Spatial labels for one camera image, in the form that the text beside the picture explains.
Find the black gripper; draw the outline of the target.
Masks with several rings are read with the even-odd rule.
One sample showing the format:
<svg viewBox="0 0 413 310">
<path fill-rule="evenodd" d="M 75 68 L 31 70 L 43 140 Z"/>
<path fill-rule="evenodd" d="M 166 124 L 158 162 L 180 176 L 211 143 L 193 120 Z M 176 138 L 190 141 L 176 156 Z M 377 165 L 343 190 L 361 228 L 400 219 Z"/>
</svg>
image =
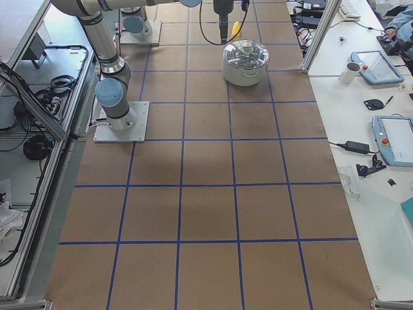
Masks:
<svg viewBox="0 0 413 310">
<path fill-rule="evenodd" d="M 220 23 L 228 22 L 228 15 L 234 9 L 233 0 L 213 0 L 213 10 L 219 16 Z"/>
</svg>

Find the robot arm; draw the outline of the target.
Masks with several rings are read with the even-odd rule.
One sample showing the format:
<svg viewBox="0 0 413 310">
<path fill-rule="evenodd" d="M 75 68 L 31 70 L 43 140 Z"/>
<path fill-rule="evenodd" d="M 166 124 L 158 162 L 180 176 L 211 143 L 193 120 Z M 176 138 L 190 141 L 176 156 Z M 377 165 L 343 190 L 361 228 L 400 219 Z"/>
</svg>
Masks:
<svg viewBox="0 0 413 310">
<path fill-rule="evenodd" d="M 144 6 L 134 6 L 120 9 L 123 28 L 132 37 L 143 39 L 152 33 L 152 26 L 148 21 L 146 8 Z"/>
<path fill-rule="evenodd" d="M 126 95 L 130 67 L 119 55 L 103 22 L 103 12 L 115 9 L 155 6 L 166 1 L 52 1 L 61 12 L 78 18 L 86 37 L 97 55 L 104 79 L 95 87 L 95 95 L 114 130 L 125 130 L 136 124 Z"/>
</svg>

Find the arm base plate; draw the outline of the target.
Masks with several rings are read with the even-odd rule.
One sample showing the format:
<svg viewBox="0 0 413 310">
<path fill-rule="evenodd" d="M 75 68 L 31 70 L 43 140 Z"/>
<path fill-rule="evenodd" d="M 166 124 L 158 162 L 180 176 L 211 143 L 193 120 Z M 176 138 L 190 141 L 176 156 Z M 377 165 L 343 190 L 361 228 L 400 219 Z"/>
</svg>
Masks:
<svg viewBox="0 0 413 310">
<path fill-rule="evenodd" d="M 136 27 L 126 25 L 126 20 L 123 21 L 123 31 L 121 34 L 121 45 L 159 45 L 161 25 L 160 20 L 146 20 L 141 22 L 142 27 L 138 27 L 140 32 L 131 32 L 136 30 Z"/>
<path fill-rule="evenodd" d="M 112 119 L 101 108 L 94 134 L 96 143 L 144 142 L 150 109 L 149 101 L 129 101 L 130 109 L 126 116 Z"/>
</svg>

